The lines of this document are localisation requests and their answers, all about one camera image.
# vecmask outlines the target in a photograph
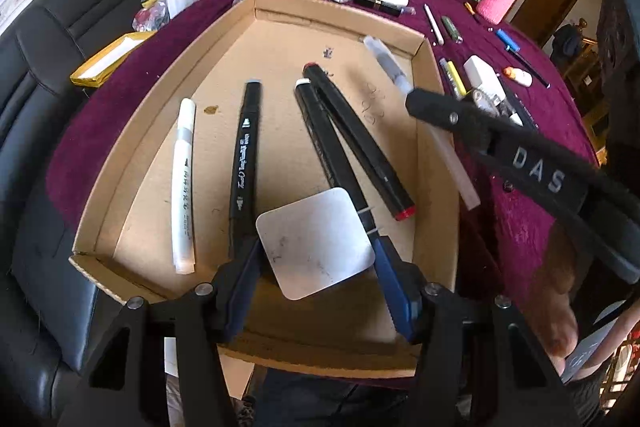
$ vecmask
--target black pen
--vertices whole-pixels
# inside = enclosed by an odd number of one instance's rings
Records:
[[[367,173],[386,207],[396,221],[415,214],[415,203],[402,186],[385,153],[373,139],[337,86],[317,64],[307,64],[303,74],[316,89],[342,137]]]
[[[358,179],[316,90],[308,78],[302,78],[296,82],[294,92],[309,138],[316,149],[329,185],[344,188],[349,193],[367,235],[371,241],[374,241],[378,237],[378,232],[375,231],[376,222],[371,211],[368,210],[369,205],[362,193]]]
[[[244,86],[244,99],[238,119],[236,150],[231,175],[229,200],[229,257],[234,258],[245,239],[258,237],[255,228],[255,175],[260,123],[260,80],[249,80]]]

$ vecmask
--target cardboard tray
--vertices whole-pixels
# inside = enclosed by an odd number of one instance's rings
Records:
[[[227,260],[228,201],[244,83],[263,83],[257,210],[328,188],[293,95],[307,62],[332,75],[417,204],[397,223],[351,152],[382,233],[427,279],[452,288],[458,193],[428,131],[362,44],[370,34],[396,54],[416,86],[442,92],[430,44],[418,32],[319,0],[244,0],[178,57],[131,117],[84,208],[71,263],[121,303],[175,298],[212,279]],[[180,100],[197,113],[193,149],[196,273],[172,264],[170,194]],[[221,346],[267,367],[350,378],[406,377],[417,351],[396,334],[373,269],[300,301],[263,277],[244,331]]]

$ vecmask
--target green pen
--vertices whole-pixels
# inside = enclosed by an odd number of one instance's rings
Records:
[[[441,19],[442,19],[442,24],[444,24],[444,27],[447,30],[447,33],[449,34],[449,37],[451,37],[451,40],[454,41],[456,44],[460,44],[460,42],[462,42],[462,35],[460,35],[460,32],[458,31],[454,23],[451,21],[451,19],[446,15],[443,15]]]

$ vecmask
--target human hand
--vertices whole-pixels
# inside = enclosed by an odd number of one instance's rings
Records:
[[[529,299],[522,312],[536,334],[558,374],[564,371],[565,358],[575,349],[578,324],[569,302],[575,283],[575,249],[564,230],[554,223],[549,233],[545,259],[534,273]],[[620,315],[600,346],[596,348],[573,380],[593,374],[626,339],[640,321],[640,301]]]

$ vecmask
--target black pants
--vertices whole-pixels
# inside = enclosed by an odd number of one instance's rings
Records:
[[[270,369],[256,397],[254,427],[393,427],[406,391]]]

